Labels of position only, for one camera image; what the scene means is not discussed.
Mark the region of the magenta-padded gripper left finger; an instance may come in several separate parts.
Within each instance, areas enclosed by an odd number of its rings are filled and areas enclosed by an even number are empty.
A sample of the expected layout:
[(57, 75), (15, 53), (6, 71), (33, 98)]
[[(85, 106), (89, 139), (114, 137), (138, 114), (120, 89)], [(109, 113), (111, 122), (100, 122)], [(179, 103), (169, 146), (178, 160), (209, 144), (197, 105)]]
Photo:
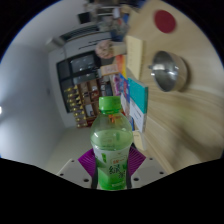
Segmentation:
[(90, 149), (77, 160), (70, 159), (57, 175), (80, 187), (96, 189), (98, 186), (98, 173), (94, 151)]

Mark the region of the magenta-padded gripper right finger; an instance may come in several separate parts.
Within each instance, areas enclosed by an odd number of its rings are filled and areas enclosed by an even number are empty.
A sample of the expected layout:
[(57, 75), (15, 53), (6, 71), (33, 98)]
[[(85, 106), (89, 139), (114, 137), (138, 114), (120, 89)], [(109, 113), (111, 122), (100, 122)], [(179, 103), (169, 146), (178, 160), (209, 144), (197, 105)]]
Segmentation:
[(128, 189), (140, 188), (166, 176), (166, 171), (153, 157), (145, 157), (134, 146), (130, 148), (126, 184)]

